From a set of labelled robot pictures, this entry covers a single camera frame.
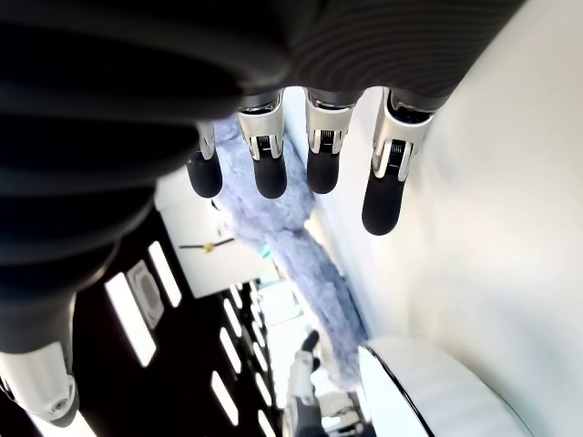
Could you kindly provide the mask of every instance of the black rubber fingertip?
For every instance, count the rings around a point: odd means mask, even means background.
[[[277,159],[261,158],[253,159],[255,170],[255,183],[257,189],[265,198],[278,198],[288,186],[288,177],[285,171],[283,155]]]
[[[327,194],[338,182],[340,153],[308,152],[308,185],[314,193]]]
[[[312,363],[312,371],[317,371],[318,369],[320,369],[321,365],[322,362],[320,361],[320,359],[318,357],[314,357]]]
[[[363,204],[363,224],[373,235],[391,232],[399,220],[404,183],[395,175],[377,178],[373,171],[368,178]]]
[[[189,171],[190,185],[199,196],[214,198],[220,193],[222,172],[216,151],[209,160],[205,160],[197,153],[186,167]]]
[[[306,337],[306,340],[303,341],[302,351],[312,352],[313,349],[316,347],[316,344],[318,344],[319,340],[320,334],[318,333],[317,330],[313,330],[312,332],[310,332],[308,337]]]

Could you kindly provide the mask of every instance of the blue cloth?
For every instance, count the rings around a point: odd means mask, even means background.
[[[278,199],[264,198],[255,186],[253,164],[236,117],[216,122],[215,141],[223,189],[215,198],[233,219],[233,233],[257,249],[269,246],[330,337],[341,387],[360,381],[358,346],[367,340],[344,278],[326,251],[304,228],[314,196],[295,148],[284,147],[288,187]]]

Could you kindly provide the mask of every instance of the metal bracket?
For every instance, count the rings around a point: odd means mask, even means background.
[[[322,139],[328,137],[332,141],[332,154],[340,153],[344,138],[348,134],[354,105],[330,105],[312,98],[307,89],[305,92],[306,132],[310,150],[313,153],[320,153]]]
[[[196,125],[199,131],[200,153],[208,161],[215,154],[215,129],[209,121],[200,121]]]
[[[389,108],[390,98],[391,91],[385,88],[374,129],[372,167],[374,175],[383,178],[389,167],[398,166],[397,177],[400,182],[405,182],[409,174],[411,157],[421,146],[433,120],[433,114],[426,114],[424,120],[419,123],[398,120]],[[395,140],[404,143],[404,147],[395,147]],[[391,160],[392,152],[394,160],[398,159],[397,162]]]
[[[283,106],[281,92],[268,104],[258,107],[241,107],[237,113],[243,139],[251,156],[259,161],[269,149],[272,158],[283,153]]]

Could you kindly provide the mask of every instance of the black edge trim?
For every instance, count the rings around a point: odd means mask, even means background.
[[[414,404],[413,400],[409,396],[409,393],[407,393],[407,391],[404,389],[403,385],[401,385],[401,382],[399,382],[399,380],[397,380],[396,376],[394,376],[394,373],[391,371],[391,369],[388,368],[388,366],[384,363],[384,361],[381,359],[381,357],[379,357],[379,355],[370,346],[364,346],[364,348],[367,351],[369,351],[371,353],[371,355],[373,355],[381,363],[384,371],[386,371],[386,374],[389,375],[389,378],[391,378],[391,381],[396,386],[397,390],[401,393],[401,395],[407,401],[407,403],[409,404],[409,407],[411,407],[411,410],[413,410],[414,415],[417,416],[417,420],[421,423],[421,426],[423,426],[427,435],[429,437],[435,437],[435,434],[433,433],[433,431],[431,431],[431,429],[429,428],[429,425],[427,425],[427,422],[425,421],[425,419],[423,418],[423,416],[421,415],[419,410],[417,410],[417,406]]]

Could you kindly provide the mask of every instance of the robotic hand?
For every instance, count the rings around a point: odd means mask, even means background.
[[[318,193],[336,185],[360,95],[384,87],[363,224],[391,231],[433,113],[522,3],[4,0],[5,391],[46,421],[74,416],[75,296],[102,278],[121,238],[147,216],[158,177],[189,160],[192,187],[203,197],[219,192],[212,119],[238,113],[259,191],[283,193],[287,86],[306,90],[308,181]],[[315,417],[310,393],[298,390],[291,417]]]
[[[320,367],[313,350],[320,336],[313,330],[295,354],[291,365],[288,395],[283,412],[283,437],[326,437],[322,412],[310,377]]]

